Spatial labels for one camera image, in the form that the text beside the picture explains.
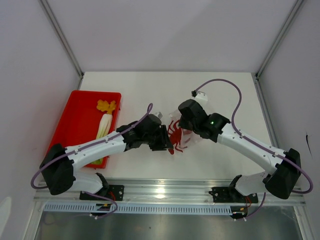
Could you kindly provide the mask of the green white toy celery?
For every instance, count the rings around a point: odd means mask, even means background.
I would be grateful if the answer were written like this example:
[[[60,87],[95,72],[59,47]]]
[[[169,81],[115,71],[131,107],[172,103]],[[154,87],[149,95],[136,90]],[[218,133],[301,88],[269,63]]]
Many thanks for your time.
[[[111,114],[103,114],[99,123],[96,139],[100,139],[108,135],[111,128],[112,120],[113,116]]]

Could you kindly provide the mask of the clear zip top bag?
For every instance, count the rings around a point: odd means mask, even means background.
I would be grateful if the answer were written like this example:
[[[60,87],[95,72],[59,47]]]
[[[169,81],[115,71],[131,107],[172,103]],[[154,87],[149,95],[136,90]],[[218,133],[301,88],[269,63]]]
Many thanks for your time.
[[[198,144],[203,139],[191,130],[180,127],[181,113],[175,110],[169,114],[169,124],[167,127],[168,136],[176,151],[182,152],[184,149]]]

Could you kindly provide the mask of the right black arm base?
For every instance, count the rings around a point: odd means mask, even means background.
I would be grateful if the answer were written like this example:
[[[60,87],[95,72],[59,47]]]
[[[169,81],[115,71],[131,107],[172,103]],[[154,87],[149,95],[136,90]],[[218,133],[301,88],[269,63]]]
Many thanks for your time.
[[[212,196],[214,203],[239,203],[239,204],[257,204],[258,196],[250,194],[248,196],[241,195],[236,190],[225,186],[212,187],[208,192]]]

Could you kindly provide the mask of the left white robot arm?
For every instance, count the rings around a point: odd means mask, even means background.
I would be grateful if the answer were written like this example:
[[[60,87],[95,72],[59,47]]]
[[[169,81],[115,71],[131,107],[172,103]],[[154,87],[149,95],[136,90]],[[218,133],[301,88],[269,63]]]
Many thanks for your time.
[[[104,157],[149,146],[151,151],[173,148],[167,128],[154,114],[122,125],[107,136],[80,145],[63,147],[57,143],[47,152],[39,169],[51,195],[67,191],[92,194],[97,200],[108,196],[109,184],[101,173],[88,174],[81,168]]]

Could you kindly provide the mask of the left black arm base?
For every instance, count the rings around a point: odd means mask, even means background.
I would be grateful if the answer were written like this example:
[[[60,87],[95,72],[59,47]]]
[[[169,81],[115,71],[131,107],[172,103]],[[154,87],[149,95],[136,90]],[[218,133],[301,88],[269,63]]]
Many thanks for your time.
[[[95,195],[100,197],[95,197],[87,193],[81,192],[79,195],[79,199],[83,201],[99,201],[99,200],[103,200],[103,198],[101,197],[104,197],[104,198],[111,199],[113,201],[123,201],[124,191],[125,191],[124,185],[111,184],[109,185],[108,189],[103,188],[102,190],[95,193]]]

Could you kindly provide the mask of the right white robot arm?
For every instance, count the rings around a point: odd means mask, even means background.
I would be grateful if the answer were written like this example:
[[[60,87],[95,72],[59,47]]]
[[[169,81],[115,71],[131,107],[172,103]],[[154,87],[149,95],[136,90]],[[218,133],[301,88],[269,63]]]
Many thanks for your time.
[[[301,175],[294,166],[300,163],[296,150],[284,151],[259,141],[248,141],[234,130],[228,118],[219,113],[207,114],[193,99],[181,103],[178,111],[181,113],[181,128],[227,146],[263,168],[263,172],[237,175],[232,180],[228,189],[232,201],[239,202],[250,194],[264,192],[283,200],[289,198]]]

